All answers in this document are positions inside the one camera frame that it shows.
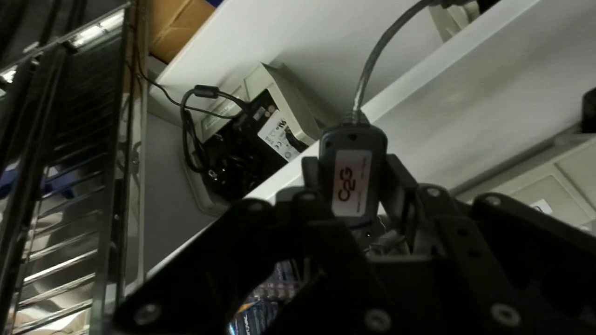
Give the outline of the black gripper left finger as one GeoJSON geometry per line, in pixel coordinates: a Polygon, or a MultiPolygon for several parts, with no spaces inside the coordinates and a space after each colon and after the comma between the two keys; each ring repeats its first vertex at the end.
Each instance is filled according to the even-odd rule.
{"type": "Polygon", "coordinates": [[[286,260],[304,258],[304,226],[325,202],[299,193],[245,200],[178,252],[112,317],[120,335],[226,335],[246,299],[286,260]]]}

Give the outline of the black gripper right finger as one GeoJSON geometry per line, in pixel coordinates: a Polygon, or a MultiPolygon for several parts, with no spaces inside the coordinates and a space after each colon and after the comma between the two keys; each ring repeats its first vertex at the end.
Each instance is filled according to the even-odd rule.
{"type": "Polygon", "coordinates": [[[481,335],[596,335],[596,239],[503,194],[472,206],[422,187],[420,220],[436,230],[481,335]]]}

